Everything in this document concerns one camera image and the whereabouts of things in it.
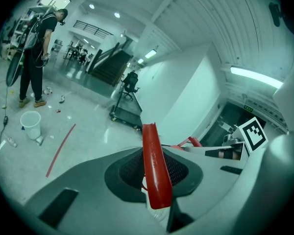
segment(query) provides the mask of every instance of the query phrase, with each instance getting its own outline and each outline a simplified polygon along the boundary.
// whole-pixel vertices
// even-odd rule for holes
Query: black t-shirt
[[[49,13],[43,17],[42,22],[41,22],[39,28],[37,29],[38,30],[38,34],[37,34],[38,41],[37,41],[36,45],[34,46],[34,48],[31,49],[30,51],[28,51],[28,53],[30,53],[30,55],[32,55],[35,59],[37,59],[37,57],[42,55],[43,38],[45,36],[46,30],[49,29],[54,32],[54,29],[55,29],[57,23],[58,23],[58,20],[53,13]]]
[[[39,28],[38,39],[44,38],[45,32],[47,29],[50,29],[50,30],[52,30],[52,32],[54,32],[54,29],[55,29],[57,23],[58,23],[58,20],[54,16],[53,13],[49,13],[49,14],[45,15],[42,19],[42,23]]]

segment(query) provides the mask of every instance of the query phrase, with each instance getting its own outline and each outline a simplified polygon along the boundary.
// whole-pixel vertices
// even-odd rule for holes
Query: tiled floor
[[[7,66],[7,62],[0,62],[0,131],[3,127],[4,110],[1,107],[5,104]],[[27,96],[31,102],[20,109],[19,83],[20,79],[8,88],[6,111],[9,123],[3,133],[3,136],[14,138],[18,146],[14,148],[5,143],[0,150],[0,184],[4,192],[18,202],[23,204],[41,187],[81,162],[106,156],[126,147],[142,145],[140,132],[122,123],[112,122],[109,109],[95,103],[100,100],[86,100],[72,92],[74,90],[63,88],[47,79],[43,81],[44,86],[49,85],[53,90],[53,94],[44,96],[47,106],[33,107],[34,99],[30,96],[32,90],[29,86]],[[66,96],[63,104],[58,102],[61,95]],[[41,146],[37,146],[21,130],[20,117],[31,110],[39,112],[42,117],[41,134],[44,141]],[[51,161],[74,124],[76,126],[47,178]]]

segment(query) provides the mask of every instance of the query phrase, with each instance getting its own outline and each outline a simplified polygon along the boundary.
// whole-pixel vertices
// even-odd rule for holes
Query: office chair
[[[123,81],[124,83],[124,90],[126,92],[124,93],[124,97],[129,96],[131,100],[133,101],[133,96],[130,93],[136,93],[140,88],[138,87],[135,89],[135,85],[138,82],[138,78],[136,76],[128,76],[126,79]]]

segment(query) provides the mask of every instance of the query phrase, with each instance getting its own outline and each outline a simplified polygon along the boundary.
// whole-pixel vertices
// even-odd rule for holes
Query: window
[[[52,5],[56,10],[64,9],[71,1],[70,0],[41,0],[41,5]]]

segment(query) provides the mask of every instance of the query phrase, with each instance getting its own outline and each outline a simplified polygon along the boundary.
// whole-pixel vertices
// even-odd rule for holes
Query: exit sign
[[[253,112],[253,109],[248,107],[247,105],[244,105],[244,109],[247,110],[248,112]]]

